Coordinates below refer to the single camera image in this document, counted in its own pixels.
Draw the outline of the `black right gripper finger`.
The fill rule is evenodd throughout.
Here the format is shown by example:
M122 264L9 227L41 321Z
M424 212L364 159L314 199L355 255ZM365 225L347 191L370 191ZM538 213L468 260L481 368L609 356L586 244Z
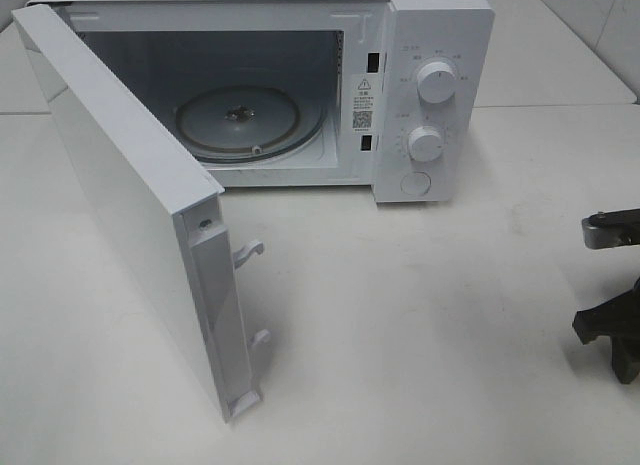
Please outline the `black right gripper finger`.
M581 222L586 246L639 244L639 210L597 212Z
M588 310L578 311L572 327L583 345L599 337L611 343L611 368L621 384L639 377L639 280L632 289Z

